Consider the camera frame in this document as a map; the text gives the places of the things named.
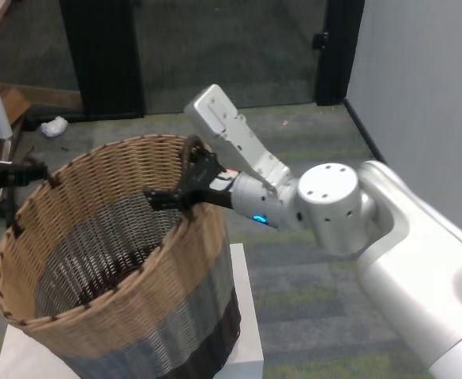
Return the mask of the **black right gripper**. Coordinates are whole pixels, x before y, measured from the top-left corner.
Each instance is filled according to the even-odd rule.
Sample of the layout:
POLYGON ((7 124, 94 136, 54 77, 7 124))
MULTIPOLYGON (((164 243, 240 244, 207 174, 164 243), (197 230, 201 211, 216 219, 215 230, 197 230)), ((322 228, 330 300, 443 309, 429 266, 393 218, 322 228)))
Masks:
POLYGON ((150 207, 155 211, 190 210, 199 203, 209 203, 232 209, 231 188, 235 176, 229 176, 213 152, 202 146, 192 150, 193 165, 182 174, 180 189, 144 189, 150 207))

